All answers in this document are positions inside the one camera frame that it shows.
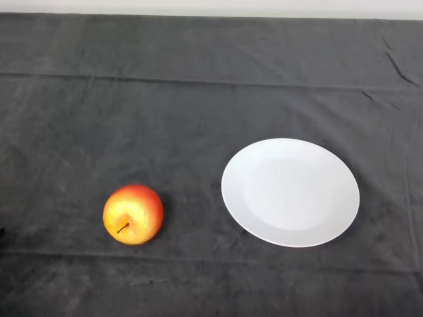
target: apple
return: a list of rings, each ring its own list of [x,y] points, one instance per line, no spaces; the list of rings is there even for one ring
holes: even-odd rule
[[[163,222],[160,197],[144,185],[128,185],[107,199],[103,212],[106,230],[124,244],[142,244],[152,239]]]

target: dark gray cloth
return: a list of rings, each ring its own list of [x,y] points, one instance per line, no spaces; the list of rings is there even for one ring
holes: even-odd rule
[[[0,15],[1,316],[421,316],[423,23]],[[284,248],[227,212],[228,160],[267,138],[339,156],[360,210]],[[113,240],[134,182],[165,223]]]

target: table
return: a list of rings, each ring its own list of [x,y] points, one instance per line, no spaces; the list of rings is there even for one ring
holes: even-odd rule
[[[0,315],[420,316],[423,24],[0,15]],[[312,248],[245,232],[228,160],[272,137],[339,156],[353,225]],[[165,223],[114,241],[119,186]]]

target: plate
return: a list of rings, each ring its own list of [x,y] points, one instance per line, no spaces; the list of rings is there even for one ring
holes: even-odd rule
[[[226,166],[221,189],[245,230],[280,246],[316,246],[336,238],[360,204],[348,167],[328,150],[296,139],[245,147]]]

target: apple stem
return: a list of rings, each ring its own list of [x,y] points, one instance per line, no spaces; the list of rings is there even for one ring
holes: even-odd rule
[[[122,230],[124,230],[126,227],[128,227],[130,224],[129,223],[127,223],[126,225],[124,225],[121,229],[119,229],[119,231],[118,231],[118,233],[120,232],[120,231],[122,231]]]

